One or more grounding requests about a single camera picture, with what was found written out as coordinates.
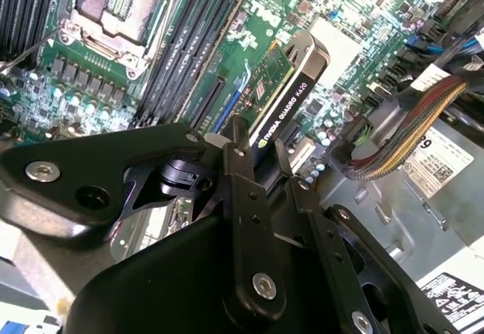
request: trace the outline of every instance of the cpu socket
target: cpu socket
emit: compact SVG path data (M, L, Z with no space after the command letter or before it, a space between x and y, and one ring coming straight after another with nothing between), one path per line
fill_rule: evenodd
M137 79L155 58L163 34L167 0L73 0L61 21L60 40L83 43L126 67Z

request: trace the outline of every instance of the motherboard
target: motherboard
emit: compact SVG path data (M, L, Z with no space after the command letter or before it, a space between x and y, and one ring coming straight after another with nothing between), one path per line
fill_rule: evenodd
M1 1L2 147L169 122L218 132L232 113L256 122L293 70L287 44L309 31L330 63L285 144L312 183L440 0Z

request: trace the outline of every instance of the barcode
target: barcode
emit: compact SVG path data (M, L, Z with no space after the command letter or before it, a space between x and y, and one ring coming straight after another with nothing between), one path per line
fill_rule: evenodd
M440 183L443 183L453 174L454 171L450 169L446 164L444 164L437 172L435 172L434 176Z

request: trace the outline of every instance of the silver screw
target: silver screw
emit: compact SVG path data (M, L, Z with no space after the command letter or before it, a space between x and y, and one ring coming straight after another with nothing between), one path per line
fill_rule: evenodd
M348 214L348 212L347 212L347 211L343 211L342 209L340 209L340 210L338 211L338 213L340 213L340 216L341 216L341 217L343 217L343 218L345 218L345 219L349 219L349 214Z
M61 176L61 171L53 162L31 162L25 168L25 174L33 181L51 183Z
M304 190L309 190L309 185L305 181L299 181L299 186Z
M191 141L192 143L197 143L198 142L198 138L195 135L193 135L193 134L188 133L188 134L185 135L185 137L189 141Z
M363 315L359 311L353 311L351 313L351 318L353 319L353 323L361 334L373 334L373 327L371 326L370 321L366 318L365 315Z
M242 150L240 150L240 149L235 148L234 149L234 152L237 153L238 156L245 156L245 153Z
M257 295L268 300L274 300L278 293L273 279L264 273L255 274L252 278L252 285L254 286Z

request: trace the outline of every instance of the warning label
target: warning label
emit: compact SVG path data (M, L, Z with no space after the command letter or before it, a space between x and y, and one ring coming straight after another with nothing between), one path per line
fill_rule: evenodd
M457 328L484 317L484 291L451 274L444 272L421 289Z
M474 158L468 152L430 128L403 167L429 199L472 161Z

